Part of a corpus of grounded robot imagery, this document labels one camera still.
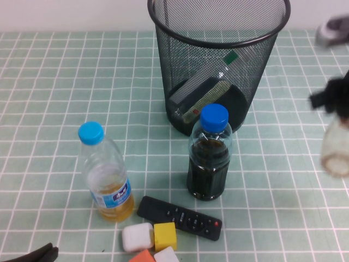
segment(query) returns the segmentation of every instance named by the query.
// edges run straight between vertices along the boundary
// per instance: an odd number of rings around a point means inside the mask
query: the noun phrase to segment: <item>orange cube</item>
[[[129,262],[155,262],[155,260],[153,259],[149,251],[146,249],[131,260],[129,260]]]

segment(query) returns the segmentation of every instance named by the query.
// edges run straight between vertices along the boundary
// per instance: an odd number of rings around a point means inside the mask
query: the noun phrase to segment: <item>wire mesh trash can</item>
[[[167,117],[190,135],[218,103],[237,130],[256,93],[289,0],[148,0],[155,23]]]

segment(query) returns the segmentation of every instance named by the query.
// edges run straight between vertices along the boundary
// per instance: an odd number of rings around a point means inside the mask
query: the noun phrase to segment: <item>black remote control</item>
[[[154,223],[174,222],[177,229],[213,241],[219,239],[222,228],[222,221],[217,218],[206,216],[149,196],[143,197],[137,215]]]

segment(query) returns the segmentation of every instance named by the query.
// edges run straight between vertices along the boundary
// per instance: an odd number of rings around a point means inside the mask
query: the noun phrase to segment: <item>white wall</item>
[[[315,28],[332,15],[349,14],[348,0],[290,1],[292,14],[287,28]],[[0,31],[153,28],[147,0],[0,0]]]

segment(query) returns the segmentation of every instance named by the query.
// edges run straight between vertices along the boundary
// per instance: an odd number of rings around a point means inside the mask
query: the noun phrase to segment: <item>blue label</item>
[[[116,192],[111,194],[97,194],[92,193],[94,201],[100,207],[107,209],[114,209],[115,207],[121,206],[128,200],[131,194],[131,186],[129,179],[126,180],[125,184]]]

